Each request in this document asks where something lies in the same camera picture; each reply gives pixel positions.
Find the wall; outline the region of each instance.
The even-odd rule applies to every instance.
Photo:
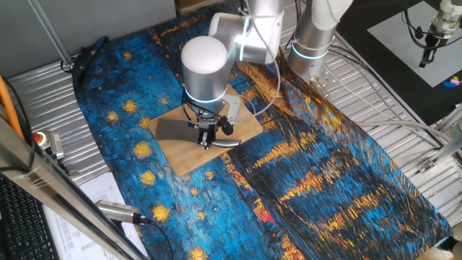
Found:
[[[173,0],[40,0],[70,54],[175,18]],[[11,77],[61,60],[27,0],[0,1],[0,73]]]

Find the metal pole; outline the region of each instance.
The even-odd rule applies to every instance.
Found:
[[[439,124],[438,128],[441,131],[447,131],[449,128],[454,126],[457,122],[462,120],[462,105],[459,105],[453,110],[448,116],[446,116]]]
[[[30,147],[2,118],[0,133],[0,167],[26,168]],[[28,174],[11,170],[4,175],[118,259],[145,259],[52,159],[36,154],[32,169]]]
[[[51,24],[50,20],[46,16],[45,12],[43,11],[42,6],[38,2],[38,0],[27,0],[29,2],[30,7],[34,11],[35,15],[37,16],[38,20],[42,24],[43,29],[48,34],[51,42],[55,46],[55,49],[58,51],[59,56],[63,60],[63,68],[65,70],[72,70],[74,62],[72,61],[71,55],[66,49],[63,41],[60,39],[58,33],[55,31],[55,28]]]
[[[462,148],[462,134],[457,136],[451,142],[448,142],[445,146],[441,147],[441,149],[431,156],[429,159],[425,160],[421,164],[417,166],[421,173],[428,171],[429,169],[433,168],[438,161],[445,160],[446,158],[450,157],[457,151],[460,151]]]

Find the orange pole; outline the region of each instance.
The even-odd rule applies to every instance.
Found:
[[[0,97],[3,101],[3,105],[8,113],[9,125],[13,130],[24,140],[24,135],[22,134],[21,125],[17,118],[16,109],[14,108],[12,97],[9,96],[8,88],[6,88],[5,81],[0,75]]]

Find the red button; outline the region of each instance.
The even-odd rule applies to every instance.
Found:
[[[42,139],[43,139],[43,137],[42,137],[41,135],[37,134],[37,133],[32,134],[32,136],[34,137],[34,140],[35,140],[37,143],[41,142]]]

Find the blue fabric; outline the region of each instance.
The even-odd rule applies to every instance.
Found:
[[[166,231],[175,259],[414,259],[450,235],[385,151],[282,57],[281,93],[258,117],[264,133],[185,178],[172,173],[145,120],[181,104],[182,46],[230,7],[101,40],[73,72],[126,203]],[[230,84],[259,111],[275,93],[275,75],[272,66],[241,62]],[[162,235],[139,229],[149,255],[168,259]]]

